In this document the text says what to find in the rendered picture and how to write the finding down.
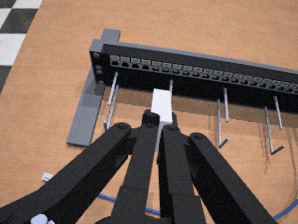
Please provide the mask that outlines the black patch panel rack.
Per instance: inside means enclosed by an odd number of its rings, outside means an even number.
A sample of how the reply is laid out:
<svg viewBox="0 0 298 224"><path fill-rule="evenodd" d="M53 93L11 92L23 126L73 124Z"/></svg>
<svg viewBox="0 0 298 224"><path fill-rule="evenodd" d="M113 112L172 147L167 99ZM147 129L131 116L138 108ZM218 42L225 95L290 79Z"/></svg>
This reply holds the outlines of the black patch panel rack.
<svg viewBox="0 0 298 224"><path fill-rule="evenodd" d="M121 30L104 28L100 39L93 38L89 49L91 67L66 141L68 145L91 144L105 88L111 87L108 106L116 89L108 122L103 121L105 131L110 126L118 89L153 93L155 88L169 90L175 97L217 102L219 149L229 141L226 138L221 144L220 103L225 104L225 122L229 122L227 104L265 110L271 155L285 148L282 145L273 151L267 110L277 112L280 130L283 129L280 112L298 115L298 70L119 42L120 34Z"/></svg>

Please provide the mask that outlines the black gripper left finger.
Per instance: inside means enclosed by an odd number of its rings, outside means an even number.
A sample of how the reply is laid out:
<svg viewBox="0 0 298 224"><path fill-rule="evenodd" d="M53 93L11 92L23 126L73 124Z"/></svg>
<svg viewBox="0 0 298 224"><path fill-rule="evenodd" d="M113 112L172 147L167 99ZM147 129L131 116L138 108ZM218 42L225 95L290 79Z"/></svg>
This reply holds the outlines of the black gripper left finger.
<svg viewBox="0 0 298 224"><path fill-rule="evenodd" d="M0 224L76 224L128 155L108 224L143 224L161 109L162 90L154 89L140 127L112 125L38 190L1 207Z"/></svg>

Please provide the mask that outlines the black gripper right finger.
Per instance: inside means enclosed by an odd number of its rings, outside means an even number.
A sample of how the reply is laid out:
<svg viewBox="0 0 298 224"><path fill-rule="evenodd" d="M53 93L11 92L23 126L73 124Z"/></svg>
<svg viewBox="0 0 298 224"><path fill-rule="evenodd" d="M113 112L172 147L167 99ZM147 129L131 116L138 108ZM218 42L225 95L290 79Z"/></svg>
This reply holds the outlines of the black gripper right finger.
<svg viewBox="0 0 298 224"><path fill-rule="evenodd" d="M207 224L202 200L215 224L279 224L204 134L187 136L177 126L170 91L162 90L156 148L160 218Z"/></svg>

